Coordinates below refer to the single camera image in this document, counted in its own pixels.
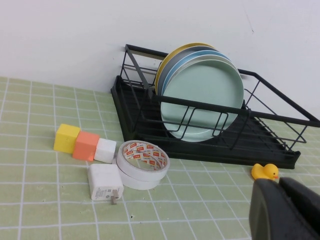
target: yellow plate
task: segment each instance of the yellow plate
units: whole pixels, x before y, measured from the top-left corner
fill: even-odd
[[[194,47],[194,46],[207,46],[207,47],[211,47],[213,49],[215,49],[213,46],[206,44],[206,43],[201,43],[201,42],[193,42],[193,43],[189,43],[186,45],[183,45],[181,47],[178,47],[176,50],[174,50],[173,52],[169,53],[165,59],[163,59],[162,63],[160,64],[158,71],[156,72],[155,75],[155,93],[158,94],[158,80],[160,77],[160,74],[162,72],[162,70],[164,69],[165,65],[170,61],[170,59],[172,59],[175,55],[177,55],[178,53],[182,52],[183,50],[190,48],[190,47]]]

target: yellow block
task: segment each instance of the yellow block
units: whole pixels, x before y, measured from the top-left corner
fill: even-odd
[[[61,124],[55,134],[53,150],[72,154],[80,130],[80,127],[77,126]]]

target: white block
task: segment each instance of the white block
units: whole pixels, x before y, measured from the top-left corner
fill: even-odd
[[[111,201],[113,190],[117,191],[117,199],[122,197],[124,185],[117,165],[92,164],[88,169],[88,180],[92,200]]]
[[[94,160],[111,164],[116,151],[116,141],[100,138],[96,146]]]

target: black object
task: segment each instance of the black object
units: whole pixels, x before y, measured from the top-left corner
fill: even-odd
[[[320,240],[320,196],[289,177],[253,184],[252,240]]]
[[[243,101],[241,109],[156,95],[153,90],[155,80],[148,83],[144,74],[155,75],[157,70],[139,66],[134,53],[154,59],[163,59],[167,56],[167,53],[164,52],[132,45],[125,46],[121,73],[116,77],[111,89],[125,141],[142,140],[153,143],[162,148],[169,157],[177,159],[251,166],[256,163],[261,165],[273,163],[278,168],[294,169],[301,153],[293,151],[292,147],[296,143],[306,143],[302,134],[307,126],[320,127],[320,121],[317,118],[294,103],[257,73],[241,69],[239,69],[239,72],[242,75],[255,77],[257,81],[253,91],[245,89],[249,93],[249,98],[246,102]],[[126,63],[127,56],[129,56],[132,64]],[[129,77],[128,69],[135,71],[136,80]],[[255,95],[259,84],[266,86],[271,94],[280,97],[281,100],[308,120],[277,115]],[[258,100],[271,113],[252,111],[249,106],[251,99]],[[218,136],[203,142],[186,142],[173,137],[170,131],[165,128],[160,113],[161,102],[188,106],[188,109],[218,112],[220,117],[222,115],[227,116],[225,121],[227,121],[229,113],[238,114],[238,116],[226,130],[217,127],[203,127],[220,131]],[[284,122],[296,137],[294,139],[279,137],[262,119]],[[189,122],[167,123],[199,127],[191,125]],[[291,124],[302,125],[303,127],[296,130]]]

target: wire dish rack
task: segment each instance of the wire dish rack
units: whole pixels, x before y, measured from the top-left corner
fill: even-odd
[[[273,163],[279,168],[294,169],[301,153],[293,151],[293,146],[296,143],[306,143],[302,134],[308,126],[320,127],[320,121],[317,118],[290,100],[257,73],[241,69],[239,72],[242,76],[252,76],[257,82],[253,90],[245,88],[248,99],[243,101],[241,109],[157,95],[154,91],[157,69],[140,66],[136,59],[137,56],[139,61],[141,58],[163,60],[167,53],[128,44],[125,46],[121,72],[111,89],[125,141],[142,140],[153,143],[162,148],[170,158],[176,159],[251,166],[256,163],[262,165]],[[129,77],[129,72],[134,73],[133,77]],[[148,81],[145,75],[152,75],[153,81]],[[265,86],[270,94],[277,95],[295,111],[302,114],[306,120],[277,115],[257,96],[257,89],[261,85]],[[270,113],[251,110],[252,99],[262,104]],[[227,121],[229,114],[237,114],[237,118],[227,129],[218,128],[218,124],[212,128],[204,127],[219,131],[219,134],[212,139],[202,142],[186,142],[181,140],[183,136],[180,139],[175,138],[165,128],[160,111],[163,102],[186,106],[186,112],[188,110],[218,112],[224,122]],[[202,128],[191,125],[191,118],[192,115],[180,123],[168,121],[165,123],[178,125],[179,128],[185,126],[185,129],[188,127]],[[278,136],[267,125],[266,120],[283,123],[295,136]]]

